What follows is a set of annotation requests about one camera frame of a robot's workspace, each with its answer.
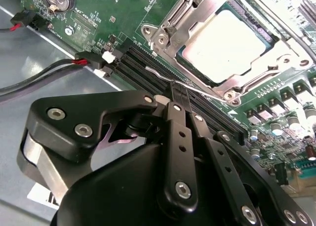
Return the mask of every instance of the green circuit board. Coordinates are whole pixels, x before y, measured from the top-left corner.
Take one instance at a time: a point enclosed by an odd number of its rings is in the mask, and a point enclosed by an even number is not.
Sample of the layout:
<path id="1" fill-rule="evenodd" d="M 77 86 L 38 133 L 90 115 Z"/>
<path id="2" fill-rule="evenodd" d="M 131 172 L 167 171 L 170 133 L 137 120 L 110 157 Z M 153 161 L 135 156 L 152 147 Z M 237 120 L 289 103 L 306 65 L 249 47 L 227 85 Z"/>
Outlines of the green circuit board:
<path id="1" fill-rule="evenodd" d="M 45 0 L 21 1 L 24 8 L 35 10 L 47 19 L 50 22 L 49 30 L 77 51 L 101 53 L 105 43 L 114 35 L 117 38 L 114 47 L 119 47 L 129 38 L 140 48 L 151 53 L 148 43 L 141 35 L 142 24 L 159 25 L 178 0 L 76 0 L 73 10 L 58 14 L 48 13 Z M 298 19 L 295 16 L 296 12 L 293 13 L 294 22 L 299 24 L 302 31 L 306 32 L 312 42 L 311 47 L 316 51 L 315 29 L 308 22 L 301 23 L 301 18 Z M 164 60 L 159 57 L 157 59 L 167 69 L 177 74 L 179 79 L 190 82 Z M 250 131 L 255 128 L 258 130 L 261 138 L 256 142 L 249 142 L 247 148 L 260 148 L 261 158 L 258 162 L 262 166 L 270 168 L 274 164 L 284 161 L 290 166 L 297 161 L 306 160 L 304 152 L 306 140 L 302 139 L 302 135 L 297 135 L 289 130 L 286 122 L 286 117 L 296 111 L 289 110 L 283 115 L 273 117 L 257 126 L 251 124 L 247 118 L 247 112 L 257 109 L 261 104 L 268 105 L 272 98 L 281 99 L 280 90 L 287 87 L 293 90 L 293 84 L 296 82 L 304 82 L 310 87 L 309 79 L 314 76 L 316 77 L 315 68 L 307 71 L 289 69 L 242 96 L 242 104 L 238 107 L 210 99 L 209 101 L 214 103 L 223 115 L 227 115 L 244 129 Z M 313 102 L 302 105 L 299 110 L 301 112 L 304 107 L 311 106 L 313 106 Z M 282 125 L 283 135 L 276 137 L 271 133 L 270 124 L 273 122 L 279 122 Z M 268 158 L 268 154 L 272 152 L 276 154 L 273 160 Z"/>

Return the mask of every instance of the black ram slot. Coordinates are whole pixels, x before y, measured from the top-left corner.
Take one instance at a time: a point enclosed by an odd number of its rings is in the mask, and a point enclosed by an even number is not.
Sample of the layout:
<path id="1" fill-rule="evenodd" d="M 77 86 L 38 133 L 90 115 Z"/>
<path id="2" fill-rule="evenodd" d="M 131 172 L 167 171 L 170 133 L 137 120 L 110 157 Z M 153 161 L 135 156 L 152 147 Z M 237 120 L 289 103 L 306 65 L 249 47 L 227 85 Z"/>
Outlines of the black ram slot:
<path id="1" fill-rule="evenodd" d="M 165 66 L 128 39 L 119 50 L 123 53 L 123 56 L 115 69 L 115 73 L 136 89 L 146 90 L 156 95 L 162 94 L 167 87 L 165 81 L 146 71 L 146 66 L 155 69 L 163 76 L 178 79 Z M 226 131 L 234 136 L 241 145 L 244 144 L 244 138 L 247 136 L 245 129 L 232 121 L 214 104 L 207 101 L 198 93 L 189 91 L 189 96 L 192 110 L 205 119 L 213 134 L 216 131 Z"/>

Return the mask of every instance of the cpu socket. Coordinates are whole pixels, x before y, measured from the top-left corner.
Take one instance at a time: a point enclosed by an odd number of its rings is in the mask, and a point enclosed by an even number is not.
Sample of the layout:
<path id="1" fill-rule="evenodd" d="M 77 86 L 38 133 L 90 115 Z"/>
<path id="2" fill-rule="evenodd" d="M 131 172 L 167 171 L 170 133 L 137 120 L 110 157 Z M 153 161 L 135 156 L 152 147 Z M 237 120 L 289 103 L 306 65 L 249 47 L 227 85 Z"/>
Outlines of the cpu socket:
<path id="1" fill-rule="evenodd" d="M 244 8 L 251 6 L 242 1 L 179 0 L 160 26 L 141 28 L 154 55 L 232 106 L 283 71 L 313 65 L 293 39 L 278 39 L 259 22 L 249 23 L 254 18 Z"/>

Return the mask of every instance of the motherboard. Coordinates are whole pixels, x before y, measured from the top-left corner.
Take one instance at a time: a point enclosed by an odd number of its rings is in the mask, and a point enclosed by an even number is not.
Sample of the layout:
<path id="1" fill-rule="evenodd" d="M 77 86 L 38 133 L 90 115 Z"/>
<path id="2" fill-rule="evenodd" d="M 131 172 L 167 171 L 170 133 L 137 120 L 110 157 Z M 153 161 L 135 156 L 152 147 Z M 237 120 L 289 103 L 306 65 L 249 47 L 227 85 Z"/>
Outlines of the motherboard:
<path id="1" fill-rule="evenodd" d="M 48 29 L 77 51 L 108 56 L 132 42 L 178 80 L 201 90 L 206 103 L 248 133 L 245 149 L 280 185 L 288 185 L 288 170 L 302 179 L 316 176 L 311 54 L 316 52 L 316 0 L 21 4 L 46 19 Z"/>

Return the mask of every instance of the gray metal surface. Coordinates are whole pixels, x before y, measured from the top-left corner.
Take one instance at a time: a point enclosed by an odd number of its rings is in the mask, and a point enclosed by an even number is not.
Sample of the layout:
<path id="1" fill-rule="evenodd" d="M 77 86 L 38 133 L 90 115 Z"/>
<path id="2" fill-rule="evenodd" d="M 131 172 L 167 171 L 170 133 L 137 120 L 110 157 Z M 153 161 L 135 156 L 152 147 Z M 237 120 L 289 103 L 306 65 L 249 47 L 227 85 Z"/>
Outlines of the gray metal surface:
<path id="1" fill-rule="evenodd" d="M 14 14 L 20 10 L 18 0 L 0 0 L 0 28 L 11 26 L 8 12 Z M 66 57 L 65 53 L 28 29 L 0 34 L 0 87 L 19 82 Z M 27 199 L 34 182 L 25 177 L 16 164 L 17 151 L 31 103 L 41 97 L 112 91 L 115 89 L 102 79 L 88 70 L 83 70 L 30 95 L 0 104 L 1 225 L 45 225 L 55 213 L 55 210 Z M 141 143 L 142 140 L 138 140 L 130 145 L 115 145 L 101 150 L 93 158 L 92 168 L 96 169 L 113 161 Z"/>

